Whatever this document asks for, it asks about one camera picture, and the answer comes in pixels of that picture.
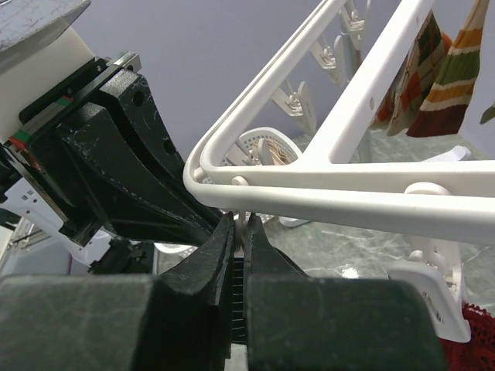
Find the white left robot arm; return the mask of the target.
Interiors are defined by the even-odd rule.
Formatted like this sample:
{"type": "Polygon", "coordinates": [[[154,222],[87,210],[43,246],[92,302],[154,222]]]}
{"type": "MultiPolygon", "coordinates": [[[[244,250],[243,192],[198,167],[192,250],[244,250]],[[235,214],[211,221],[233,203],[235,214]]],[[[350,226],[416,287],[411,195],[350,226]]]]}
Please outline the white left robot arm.
{"type": "Polygon", "coordinates": [[[1,207],[95,273],[144,270],[154,243],[204,244],[221,214],[183,185],[137,53],[94,55],[86,1],[1,3],[1,207]]]}

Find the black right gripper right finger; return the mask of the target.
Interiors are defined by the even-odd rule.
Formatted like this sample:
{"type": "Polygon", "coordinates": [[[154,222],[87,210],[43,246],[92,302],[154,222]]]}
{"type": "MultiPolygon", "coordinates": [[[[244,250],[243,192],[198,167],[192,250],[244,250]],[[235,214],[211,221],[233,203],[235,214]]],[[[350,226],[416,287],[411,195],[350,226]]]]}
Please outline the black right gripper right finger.
{"type": "Polygon", "coordinates": [[[251,370],[444,370],[426,304],[404,281],[310,277],[247,222],[244,315],[251,370]]]}

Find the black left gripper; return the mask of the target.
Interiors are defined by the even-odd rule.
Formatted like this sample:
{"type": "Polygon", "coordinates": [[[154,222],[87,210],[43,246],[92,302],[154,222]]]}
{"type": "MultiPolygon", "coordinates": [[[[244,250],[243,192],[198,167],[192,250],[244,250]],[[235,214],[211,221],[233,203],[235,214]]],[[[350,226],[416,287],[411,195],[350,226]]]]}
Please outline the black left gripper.
{"type": "Polygon", "coordinates": [[[66,247],[199,246],[221,212],[186,190],[146,78],[96,59],[72,30],[87,7],[1,3],[1,209],[66,247]]]}

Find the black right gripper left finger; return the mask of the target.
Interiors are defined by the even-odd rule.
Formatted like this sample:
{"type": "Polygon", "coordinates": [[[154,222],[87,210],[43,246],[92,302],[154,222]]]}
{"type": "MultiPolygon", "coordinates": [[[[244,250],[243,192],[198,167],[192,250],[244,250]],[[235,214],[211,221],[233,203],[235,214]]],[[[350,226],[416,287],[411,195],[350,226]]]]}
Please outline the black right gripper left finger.
{"type": "Polygon", "coordinates": [[[231,354],[236,230],[161,275],[7,276],[3,370],[222,370],[231,354]]]}

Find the black striped underwear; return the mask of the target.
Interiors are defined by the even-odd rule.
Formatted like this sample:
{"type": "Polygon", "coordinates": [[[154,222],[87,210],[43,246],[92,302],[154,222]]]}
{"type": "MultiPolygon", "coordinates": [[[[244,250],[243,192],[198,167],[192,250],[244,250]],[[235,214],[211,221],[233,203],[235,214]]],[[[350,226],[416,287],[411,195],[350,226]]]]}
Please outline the black striped underwear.
{"type": "Polygon", "coordinates": [[[234,258],[234,281],[232,301],[232,343],[245,345],[247,331],[244,318],[244,258],[234,258]]]}

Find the white clip hanger frame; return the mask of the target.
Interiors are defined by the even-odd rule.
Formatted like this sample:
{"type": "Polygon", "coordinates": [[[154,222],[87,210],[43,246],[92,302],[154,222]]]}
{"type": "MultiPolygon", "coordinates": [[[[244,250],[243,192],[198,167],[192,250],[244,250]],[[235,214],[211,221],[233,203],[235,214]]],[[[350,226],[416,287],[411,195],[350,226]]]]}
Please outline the white clip hanger frame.
{"type": "Polygon", "coordinates": [[[222,159],[343,7],[323,1],[191,151],[183,171],[202,204],[465,243],[494,242],[494,163],[353,163],[430,1],[403,1],[302,156],[284,166],[222,159]]]}

